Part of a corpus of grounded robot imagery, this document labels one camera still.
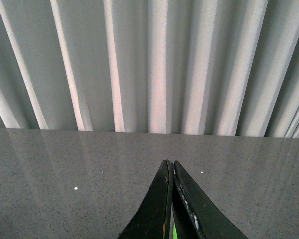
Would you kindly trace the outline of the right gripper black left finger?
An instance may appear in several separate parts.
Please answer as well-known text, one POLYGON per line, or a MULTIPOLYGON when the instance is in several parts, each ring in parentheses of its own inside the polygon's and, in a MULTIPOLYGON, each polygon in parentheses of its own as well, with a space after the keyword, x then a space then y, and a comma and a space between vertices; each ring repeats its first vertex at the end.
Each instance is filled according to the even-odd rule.
POLYGON ((120 239, 168 239, 174 167, 164 160, 137 212, 120 232, 120 239))

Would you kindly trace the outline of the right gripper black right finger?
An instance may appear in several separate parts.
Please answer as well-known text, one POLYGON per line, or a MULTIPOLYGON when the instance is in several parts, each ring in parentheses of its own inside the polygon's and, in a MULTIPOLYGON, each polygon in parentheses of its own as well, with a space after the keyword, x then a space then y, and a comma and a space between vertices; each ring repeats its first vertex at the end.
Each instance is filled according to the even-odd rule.
POLYGON ((179 239, 245 239, 180 162, 174 162, 173 216, 179 239))

